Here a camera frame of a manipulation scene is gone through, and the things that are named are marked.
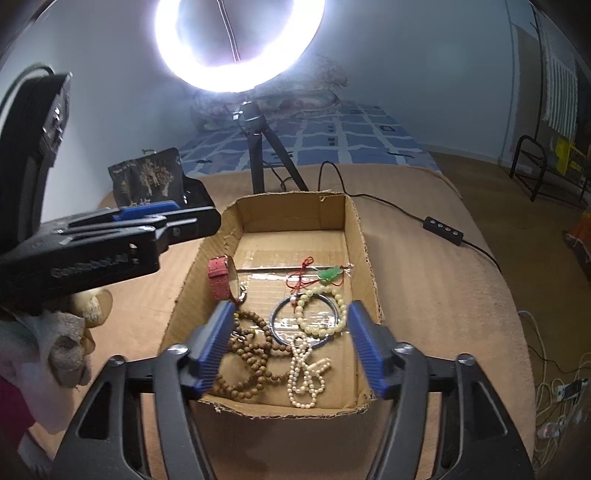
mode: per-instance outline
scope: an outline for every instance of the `cardboard box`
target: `cardboard box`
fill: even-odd
[[[220,255],[234,258],[239,278],[248,289],[241,309],[256,312],[265,320],[290,294],[286,277],[297,270],[303,259],[312,256],[318,267],[351,265],[339,287],[343,298],[346,302],[362,300],[374,322],[381,321],[374,275],[351,199],[331,192],[268,193],[244,197],[230,205],[222,213],[220,231],[202,242],[178,296],[161,349],[184,341],[195,326],[211,315],[216,300],[209,286],[207,262]],[[328,312],[326,305],[312,300],[306,317],[321,322]],[[281,334],[297,330],[289,305],[277,317],[275,327]],[[278,374],[288,371],[291,356],[273,353],[269,369]],[[372,394],[348,329],[315,349],[308,363],[321,358],[330,358],[333,367],[324,374],[326,390],[318,395],[315,408],[291,406],[285,385],[268,385],[251,400],[206,395],[202,401],[249,417],[330,417],[364,411]],[[250,370],[237,355],[229,353],[220,372],[234,384],[246,380]]]

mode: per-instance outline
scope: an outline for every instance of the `jade pendant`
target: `jade pendant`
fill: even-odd
[[[340,267],[327,268],[326,270],[320,270],[318,272],[318,278],[321,279],[322,282],[329,282],[341,275],[342,272],[343,269]]]

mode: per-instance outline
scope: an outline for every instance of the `red fabric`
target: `red fabric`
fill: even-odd
[[[21,391],[0,377],[0,429],[4,437],[18,448],[23,435],[34,423]]]

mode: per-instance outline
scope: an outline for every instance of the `light stand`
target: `light stand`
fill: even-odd
[[[252,192],[265,193],[265,177],[263,175],[262,136],[277,154],[277,157],[287,169],[291,178],[300,190],[308,191],[308,187],[291,161],[289,153],[279,140],[277,134],[267,124],[267,119],[262,114],[256,102],[246,101],[241,105],[241,110],[234,113],[234,120],[242,121],[241,128],[248,140],[248,153],[251,160]]]

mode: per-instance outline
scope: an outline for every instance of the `bed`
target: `bed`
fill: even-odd
[[[440,171],[433,157],[379,106],[342,102],[331,114],[269,123],[296,166],[325,160],[338,164],[410,165]],[[250,168],[246,138],[238,127],[200,134],[180,149],[183,170],[191,177]],[[264,140],[263,160],[279,162]]]
[[[316,182],[318,166],[300,170],[306,182]],[[441,174],[425,168],[375,164],[342,165],[341,172],[350,192],[372,189],[373,194],[415,215],[431,215],[457,226],[466,239],[488,250],[457,191]],[[272,181],[270,171],[265,176]],[[245,171],[206,175],[202,180],[220,210],[252,191],[250,174]],[[340,189],[335,172],[326,172],[322,188]],[[112,196],[103,205],[113,206]],[[454,358],[461,352],[474,354],[531,454],[533,378],[521,322],[501,273],[480,252],[456,247],[428,233],[419,222],[387,205],[363,198],[355,198],[355,205],[378,285],[383,322],[397,338],[427,355]],[[111,355],[138,359],[157,353],[199,244],[175,245],[161,256],[159,272],[110,286],[114,298],[111,316],[93,330],[94,374]],[[77,402],[86,390],[80,387],[74,392]],[[431,475],[438,404],[439,398],[432,395],[418,478]],[[220,480],[357,480],[367,475],[388,405],[376,402],[363,414],[316,421],[248,420],[199,403],[194,414],[203,432],[216,432],[206,434],[204,443]],[[152,475],[164,479],[150,403],[144,418]],[[61,435],[49,436],[38,426],[34,431],[49,452],[57,449]]]

